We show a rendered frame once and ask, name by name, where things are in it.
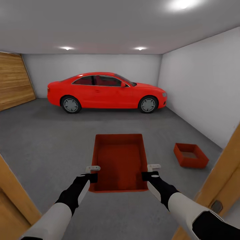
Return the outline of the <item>storage box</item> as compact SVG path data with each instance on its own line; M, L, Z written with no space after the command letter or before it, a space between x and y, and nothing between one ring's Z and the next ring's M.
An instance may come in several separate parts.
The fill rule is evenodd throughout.
M147 159L142 134L96 135L92 166L100 166L98 182L90 183L93 193L144 192L149 190L142 172Z
M196 158L184 157L184 153L193 153ZM205 169L209 159L201 151L201 149L194 144L180 144L176 143L174 147L174 153L179 161L180 166L192 167L192 168L203 168Z

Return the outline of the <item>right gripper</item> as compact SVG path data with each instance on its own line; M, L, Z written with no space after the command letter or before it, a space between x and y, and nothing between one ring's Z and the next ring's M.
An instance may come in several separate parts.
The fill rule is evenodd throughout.
M148 181L148 176L151 175L151 174L159 175L158 171L142 172L142 180L143 180L143 181Z

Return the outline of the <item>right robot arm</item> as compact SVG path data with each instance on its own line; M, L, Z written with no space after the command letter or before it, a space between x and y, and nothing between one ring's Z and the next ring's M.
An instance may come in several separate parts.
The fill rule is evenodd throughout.
M148 189L166 206L191 240L240 240L240 229L163 181L158 171L152 170L161 168L160 164L149 164L147 168L147 172L142 172L142 180L147 181Z

